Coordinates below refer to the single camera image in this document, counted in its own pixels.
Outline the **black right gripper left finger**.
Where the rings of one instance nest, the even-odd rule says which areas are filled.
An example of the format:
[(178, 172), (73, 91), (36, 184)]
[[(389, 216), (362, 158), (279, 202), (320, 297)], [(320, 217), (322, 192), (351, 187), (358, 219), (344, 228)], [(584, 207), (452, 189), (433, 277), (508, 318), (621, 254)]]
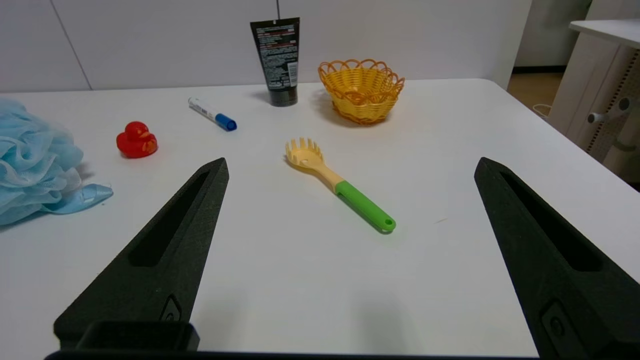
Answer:
[(190, 317), (227, 183), (224, 158), (195, 171), (54, 322), (62, 351), (195, 351)]

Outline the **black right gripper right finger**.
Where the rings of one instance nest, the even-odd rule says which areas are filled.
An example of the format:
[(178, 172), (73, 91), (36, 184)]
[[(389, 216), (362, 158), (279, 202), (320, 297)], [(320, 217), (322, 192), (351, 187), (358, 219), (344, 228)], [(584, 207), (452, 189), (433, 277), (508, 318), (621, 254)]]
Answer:
[(474, 180), (539, 357), (637, 360), (639, 283), (507, 166)]

